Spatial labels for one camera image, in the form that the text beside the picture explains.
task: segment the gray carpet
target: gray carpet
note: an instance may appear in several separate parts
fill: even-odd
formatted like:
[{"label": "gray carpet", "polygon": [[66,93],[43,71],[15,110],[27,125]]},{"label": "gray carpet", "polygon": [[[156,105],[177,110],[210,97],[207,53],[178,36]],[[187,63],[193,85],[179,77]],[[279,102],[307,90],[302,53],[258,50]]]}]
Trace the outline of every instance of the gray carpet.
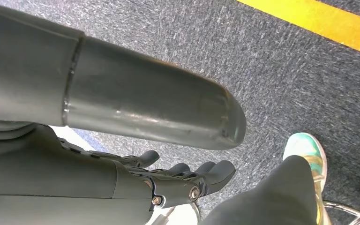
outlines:
[{"label": "gray carpet", "polygon": [[[360,0],[325,0],[360,15]],[[235,0],[0,0],[0,4],[198,72],[230,90],[248,121],[244,143],[208,151],[91,133],[121,155],[156,150],[154,167],[232,161],[238,171],[215,205],[253,188],[280,162],[289,135],[306,131],[326,149],[324,198],[360,208],[360,52]],[[333,224],[348,217],[332,213]]]}]

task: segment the black pants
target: black pants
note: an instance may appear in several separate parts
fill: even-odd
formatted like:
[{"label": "black pants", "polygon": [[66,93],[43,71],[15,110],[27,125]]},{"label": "black pants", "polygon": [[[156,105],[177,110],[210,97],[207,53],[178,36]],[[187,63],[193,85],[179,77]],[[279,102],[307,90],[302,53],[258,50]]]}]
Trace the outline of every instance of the black pants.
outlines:
[{"label": "black pants", "polygon": [[316,225],[315,187],[308,162],[288,157],[268,178],[218,205],[201,225]]}]

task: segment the shoe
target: shoe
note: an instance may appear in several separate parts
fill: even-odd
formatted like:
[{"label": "shoe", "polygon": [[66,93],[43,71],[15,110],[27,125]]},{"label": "shoe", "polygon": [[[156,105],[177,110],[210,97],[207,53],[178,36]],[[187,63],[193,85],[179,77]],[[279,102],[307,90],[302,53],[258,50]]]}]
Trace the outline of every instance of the shoe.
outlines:
[{"label": "shoe", "polygon": [[311,134],[293,134],[289,137],[286,144],[283,160],[294,155],[305,158],[310,164],[314,178],[315,196],[318,207],[317,224],[330,225],[328,213],[326,212],[322,201],[322,191],[325,187],[328,174],[328,163],[322,145]]}]

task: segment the gray fabric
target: gray fabric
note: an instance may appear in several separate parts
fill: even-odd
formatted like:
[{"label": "gray fabric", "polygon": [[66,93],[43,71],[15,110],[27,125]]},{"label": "gray fabric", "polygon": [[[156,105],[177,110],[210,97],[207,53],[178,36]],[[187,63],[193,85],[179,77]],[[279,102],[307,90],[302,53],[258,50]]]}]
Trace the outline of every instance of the gray fabric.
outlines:
[{"label": "gray fabric", "polygon": [[[326,0],[360,15],[360,0]],[[326,149],[324,198],[360,208],[360,52],[235,0],[0,0],[0,4],[193,70],[227,87],[248,120],[244,143],[208,151],[91,133],[115,154],[156,150],[154,167],[230,160],[221,192],[202,216],[249,190],[281,162],[287,138],[305,131]],[[333,214],[333,224],[348,217]]]},{"label": "gray fabric", "polygon": [[259,185],[216,206],[200,225],[316,225],[308,162],[290,156]]}]

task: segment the sneaker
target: sneaker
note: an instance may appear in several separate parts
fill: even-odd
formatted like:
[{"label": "sneaker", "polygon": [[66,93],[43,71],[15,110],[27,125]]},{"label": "sneaker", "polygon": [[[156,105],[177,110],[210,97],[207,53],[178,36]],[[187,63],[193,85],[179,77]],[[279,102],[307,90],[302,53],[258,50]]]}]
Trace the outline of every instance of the sneaker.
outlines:
[{"label": "sneaker", "polygon": [[328,213],[323,206],[322,191],[325,187],[328,164],[326,155],[319,141],[307,133],[296,133],[289,137],[285,147],[285,160],[289,156],[301,156],[305,158],[311,167],[315,184],[315,196],[317,201],[317,224],[330,225]]}]

